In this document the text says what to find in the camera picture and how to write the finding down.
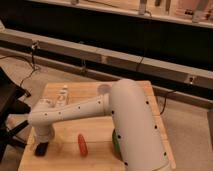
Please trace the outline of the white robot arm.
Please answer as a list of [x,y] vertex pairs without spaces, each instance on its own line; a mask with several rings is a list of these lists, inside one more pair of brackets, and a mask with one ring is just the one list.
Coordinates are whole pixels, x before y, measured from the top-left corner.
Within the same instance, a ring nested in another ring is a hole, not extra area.
[[148,98],[134,80],[121,79],[108,93],[70,105],[37,105],[28,123],[45,143],[54,137],[53,123],[106,115],[112,117],[125,171],[172,171]]

